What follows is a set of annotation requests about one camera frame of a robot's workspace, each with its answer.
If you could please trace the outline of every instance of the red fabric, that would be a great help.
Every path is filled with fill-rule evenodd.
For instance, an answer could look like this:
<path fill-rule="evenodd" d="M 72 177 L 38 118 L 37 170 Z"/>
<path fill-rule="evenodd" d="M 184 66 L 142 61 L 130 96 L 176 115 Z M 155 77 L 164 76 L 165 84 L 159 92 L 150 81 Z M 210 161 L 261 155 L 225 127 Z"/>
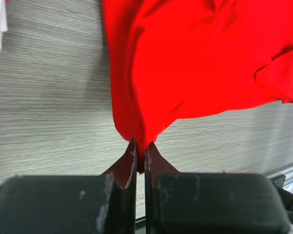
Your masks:
<path fill-rule="evenodd" d="M 114 122 L 140 153 L 179 118 L 293 102 L 293 0 L 103 0 Z"/>

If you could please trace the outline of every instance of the red cloth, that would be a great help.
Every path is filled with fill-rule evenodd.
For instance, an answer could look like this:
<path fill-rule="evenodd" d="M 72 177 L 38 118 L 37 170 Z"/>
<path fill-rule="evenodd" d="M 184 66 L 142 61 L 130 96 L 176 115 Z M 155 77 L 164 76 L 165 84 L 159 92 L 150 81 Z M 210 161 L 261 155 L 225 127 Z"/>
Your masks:
<path fill-rule="evenodd" d="M 293 0 L 103 0 L 117 130 L 293 102 Z"/>

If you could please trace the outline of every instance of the gray wood surface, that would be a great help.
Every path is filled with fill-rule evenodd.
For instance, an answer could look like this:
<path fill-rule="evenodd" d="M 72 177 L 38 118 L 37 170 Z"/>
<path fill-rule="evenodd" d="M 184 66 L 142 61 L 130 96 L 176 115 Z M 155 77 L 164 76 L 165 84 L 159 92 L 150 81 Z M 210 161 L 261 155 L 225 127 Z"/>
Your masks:
<path fill-rule="evenodd" d="M 10 0 L 7 14 L 0 183 L 15 174 L 103 172 L 127 143 L 113 124 L 98 0 Z M 262 173 L 293 162 L 293 104 L 180 120 L 156 144 L 181 171 Z M 140 175 L 137 216 L 143 185 Z"/>

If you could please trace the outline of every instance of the gray floor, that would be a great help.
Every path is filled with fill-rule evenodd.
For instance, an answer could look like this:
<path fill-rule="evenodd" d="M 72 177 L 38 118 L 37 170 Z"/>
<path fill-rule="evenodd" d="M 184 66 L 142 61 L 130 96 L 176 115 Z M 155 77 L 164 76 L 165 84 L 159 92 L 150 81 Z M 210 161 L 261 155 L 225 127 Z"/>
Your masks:
<path fill-rule="evenodd" d="M 98 0 L 10 0 L 7 14 L 0 183 L 14 174 L 103 172 L 126 142 L 112 119 Z M 157 146 L 181 171 L 262 173 L 293 162 L 293 104 L 178 121 Z M 137 216 L 143 183 L 139 176 Z"/>

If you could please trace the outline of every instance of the red garment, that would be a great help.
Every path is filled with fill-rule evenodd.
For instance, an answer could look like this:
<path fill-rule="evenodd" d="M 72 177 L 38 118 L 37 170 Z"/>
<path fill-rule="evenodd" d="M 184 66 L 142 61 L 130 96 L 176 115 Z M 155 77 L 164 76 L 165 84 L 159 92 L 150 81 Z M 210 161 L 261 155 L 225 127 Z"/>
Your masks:
<path fill-rule="evenodd" d="M 103 0 L 114 122 L 140 153 L 179 118 L 293 102 L 293 0 Z"/>

